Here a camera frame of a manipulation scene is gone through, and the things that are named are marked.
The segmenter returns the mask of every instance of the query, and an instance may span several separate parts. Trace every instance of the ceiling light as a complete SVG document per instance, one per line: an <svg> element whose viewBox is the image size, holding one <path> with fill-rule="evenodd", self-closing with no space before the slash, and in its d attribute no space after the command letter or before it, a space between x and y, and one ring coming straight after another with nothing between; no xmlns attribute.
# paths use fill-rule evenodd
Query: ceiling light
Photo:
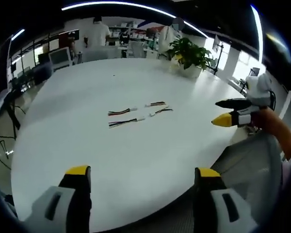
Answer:
<svg viewBox="0 0 291 233"><path fill-rule="evenodd" d="M280 45L281 47L287 49L287 47L286 47L286 46L285 46L285 45L284 45L284 44L283 44L279 39L277 39L277 38L274 37L273 35L267 33L266 36L267 36L270 40L272 40L274 43L276 43L276 44Z"/></svg>
<svg viewBox="0 0 291 233"><path fill-rule="evenodd" d="M77 31L77 30L79 30L79 29L74 29L74 30L70 30L70 31L67 31L67 32L59 33L58 35L62 35L62 34L65 34L65 33L71 33L71 32Z"/></svg>
<svg viewBox="0 0 291 233"><path fill-rule="evenodd" d="M260 21L259 14L257 10L251 5L251 9L253 11L254 19L256 21L257 31L258 31L258 37L259 37L259 63L262 64L263 59L263 31L262 31L262 25Z"/></svg>
<svg viewBox="0 0 291 233"><path fill-rule="evenodd" d="M162 10L159 10L159 9L156 9L156 8L153 8L153 7L144 6L144 5L140 5L140 4L136 4L136 3L130 3L130 2L122 2L122 1L92 1L92 2L83 2L83 3L77 3L77 4L70 5L70 6L66 6L66 7L62 8L62 11L70 10L70 9L77 8L77 7L81 7L81 6L103 5L103 4L117 4L117 5L135 6L135 7L140 7L140 8L148 9L148 10L151 10L151 11L155 11L155 12L161 13L163 15L169 16L171 18L176 18L176 16L174 16L174 15L168 13L168 12L165 12L165 11L162 11ZM184 21L184 23L186 25L188 25L189 27L191 27L192 29L194 29L195 31L201 33L206 38L208 38L208 36L206 34L204 34L201 30L199 30L198 28L196 28L192 24L188 23L187 21Z"/></svg>
<svg viewBox="0 0 291 233"><path fill-rule="evenodd" d="M25 31L25 29L20 30L18 33L16 33L15 35L12 36L12 41L16 39L16 37L18 37L20 34L22 34Z"/></svg>

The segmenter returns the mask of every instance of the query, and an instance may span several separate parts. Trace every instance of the green plant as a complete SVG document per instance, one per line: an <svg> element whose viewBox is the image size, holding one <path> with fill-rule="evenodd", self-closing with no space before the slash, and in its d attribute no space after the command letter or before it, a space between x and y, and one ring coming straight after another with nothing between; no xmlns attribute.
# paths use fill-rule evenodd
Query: green plant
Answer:
<svg viewBox="0 0 291 233"><path fill-rule="evenodd" d="M176 57L184 69L194 65L205 70L213 61L209 58L209 54L211 54L209 50L197 46L188 38L175 40L170 43L170 46L173 46L173 48L168 50L167 53L170 57Z"/></svg>

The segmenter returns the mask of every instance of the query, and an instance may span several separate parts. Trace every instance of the gray chair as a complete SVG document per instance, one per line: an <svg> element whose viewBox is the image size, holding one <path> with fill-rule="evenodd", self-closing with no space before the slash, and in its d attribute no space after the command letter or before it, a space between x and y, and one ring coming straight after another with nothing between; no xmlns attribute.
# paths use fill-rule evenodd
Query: gray chair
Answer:
<svg viewBox="0 0 291 233"><path fill-rule="evenodd" d="M129 42L129 50L132 51L132 56L134 58L145 58L146 57L143 42L130 41Z"/></svg>
<svg viewBox="0 0 291 233"><path fill-rule="evenodd" d="M52 64L52 70L55 72L58 69L72 66L70 50L68 47L55 50L48 54L49 60Z"/></svg>
<svg viewBox="0 0 291 233"><path fill-rule="evenodd" d="M91 50L85 51L82 62L91 62L104 59L120 58L121 51L116 46L96 46Z"/></svg>

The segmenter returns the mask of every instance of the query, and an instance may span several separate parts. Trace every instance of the white round table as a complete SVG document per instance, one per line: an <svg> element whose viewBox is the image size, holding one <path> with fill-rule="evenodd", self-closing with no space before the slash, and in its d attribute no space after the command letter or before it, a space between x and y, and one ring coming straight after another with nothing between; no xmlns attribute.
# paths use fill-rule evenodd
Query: white round table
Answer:
<svg viewBox="0 0 291 233"><path fill-rule="evenodd" d="M195 167L211 167L236 128L211 120L227 109L214 104L241 98L208 72L194 81L161 68L159 60L112 59L56 71L32 102L15 144L12 192L20 220L66 170L91 166L90 232L142 219L194 183ZM148 117L165 101L174 110ZM121 116L108 111L138 107ZM146 117L109 129L109 121Z"/></svg>

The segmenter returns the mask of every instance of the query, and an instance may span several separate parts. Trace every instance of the computer monitor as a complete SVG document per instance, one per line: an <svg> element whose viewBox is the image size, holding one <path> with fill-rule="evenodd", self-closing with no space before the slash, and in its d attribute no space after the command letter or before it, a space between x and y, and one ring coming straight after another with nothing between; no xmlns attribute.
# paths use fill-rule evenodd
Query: computer monitor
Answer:
<svg viewBox="0 0 291 233"><path fill-rule="evenodd" d="M38 61L40 64L49 62L49 53L42 53L38 55Z"/></svg>
<svg viewBox="0 0 291 233"><path fill-rule="evenodd" d="M56 65L62 62L69 61L70 54L67 53L67 48L53 51L49 54L51 62Z"/></svg>

